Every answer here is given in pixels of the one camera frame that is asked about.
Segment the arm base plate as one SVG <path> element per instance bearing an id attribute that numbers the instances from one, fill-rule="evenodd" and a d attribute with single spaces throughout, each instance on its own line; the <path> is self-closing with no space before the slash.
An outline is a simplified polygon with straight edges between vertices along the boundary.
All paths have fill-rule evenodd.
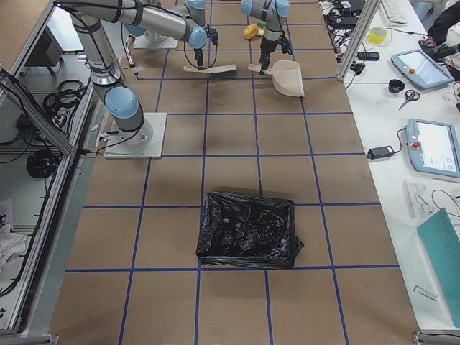
<path id="1" fill-rule="evenodd" d="M 134 136 L 134 132 L 119 131 L 112 121 L 104 157 L 107 159 L 161 158 L 165 136 L 167 114 L 165 112 L 144 113 L 144 124 Z"/>
<path id="2" fill-rule="evenodd" d="M 135 38 L 134 50 L 174 50 L 178 41 L 156 32 L 145 31 Z"/>

